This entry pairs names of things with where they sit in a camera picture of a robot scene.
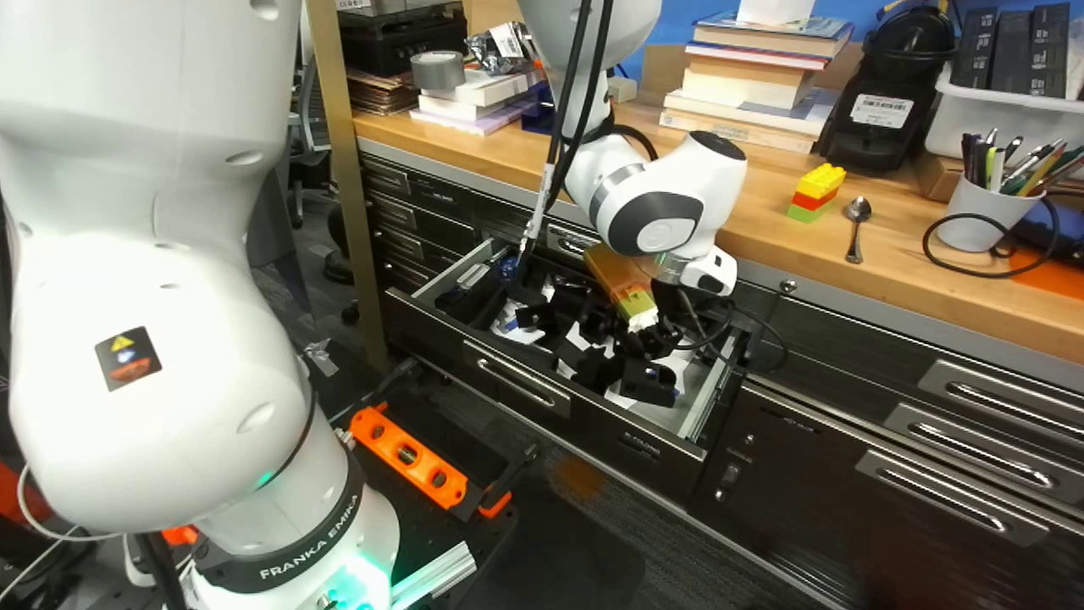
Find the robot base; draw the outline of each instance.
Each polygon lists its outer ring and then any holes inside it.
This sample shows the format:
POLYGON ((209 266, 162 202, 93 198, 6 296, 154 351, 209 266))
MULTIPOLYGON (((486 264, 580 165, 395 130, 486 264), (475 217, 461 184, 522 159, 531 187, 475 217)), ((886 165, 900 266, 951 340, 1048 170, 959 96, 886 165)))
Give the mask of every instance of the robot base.
POLYGON ((330 605, 391 605, 391 573, 399 549, 395 507, 363 488, 348 533, 330 554, 265 594, 235 594, 213 585, 195 568, 182 573, 186 602, 193 610, 330 610, 330 605))

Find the label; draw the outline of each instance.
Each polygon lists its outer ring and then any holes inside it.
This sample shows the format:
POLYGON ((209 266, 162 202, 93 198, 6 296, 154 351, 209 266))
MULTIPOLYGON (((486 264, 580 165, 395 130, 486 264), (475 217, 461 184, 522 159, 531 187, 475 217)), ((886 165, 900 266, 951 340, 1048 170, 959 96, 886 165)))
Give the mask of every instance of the label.
POLYGON ((886 96, 857 96, 850 108, 850 120, 900 130, 911 116, 911 98, 886 98, 886 96))
POLYGON ((143 326, 107 335, 94 345, 107 388, 122 388, 162 369, 157 345, 143 326))

